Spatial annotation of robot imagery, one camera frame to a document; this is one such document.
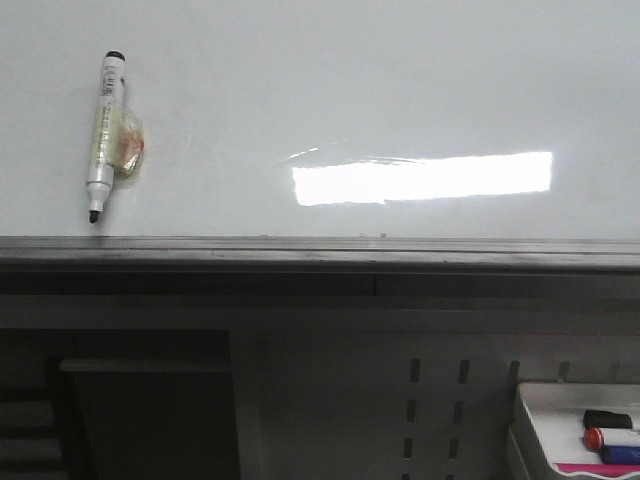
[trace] marker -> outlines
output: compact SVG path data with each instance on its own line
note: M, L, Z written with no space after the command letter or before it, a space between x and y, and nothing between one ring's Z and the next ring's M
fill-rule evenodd
M630 415L613 413L606 410L585 410L583 417L584 428L634 428L634 421Z
M584 432L584 445L598 452L605 445L640 447L640 430L622 428L589 428Z
M600 451L600 458L605 464L640 465L640 448L605 446Z
M113 187L112 162L118 149L120 109L124 101L124 55L110 51L102 62L102 88L96 114L87 194L89 195L89 221L96 223Z

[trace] clear tape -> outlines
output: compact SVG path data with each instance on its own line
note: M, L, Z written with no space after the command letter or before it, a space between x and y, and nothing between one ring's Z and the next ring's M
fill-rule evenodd
M142 120L126 108L100 107L92 152L96 164L111 165L121 177L133 175L144 153Z

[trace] white tray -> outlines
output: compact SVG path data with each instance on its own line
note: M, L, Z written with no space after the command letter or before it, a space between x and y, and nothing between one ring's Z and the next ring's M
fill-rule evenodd
M602 463L582 444L582 416L588 408L624 412L640 419L640 385L523 383L518 387L507 457L516 479L640 479L640 472L620 477L563 473L556 463Z

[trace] black marker cap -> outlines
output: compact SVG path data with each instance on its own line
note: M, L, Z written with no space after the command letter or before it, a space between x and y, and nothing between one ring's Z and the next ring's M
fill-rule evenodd
M115 50L111 50L111 51L107 52L105 57L116 57L116 58L119 58L120 60L122 60L123 62L126 61L124 59L124 55L122 55L120 52L116 52Z
M585 410L584 428L633 428L633 421L624 413L607 412L606 410Z

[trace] slotted panel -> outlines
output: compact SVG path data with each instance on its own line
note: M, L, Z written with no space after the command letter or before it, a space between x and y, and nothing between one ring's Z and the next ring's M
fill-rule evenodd
M635 381L638 347L613 336L264 333L264 478L507 479L516 384Z

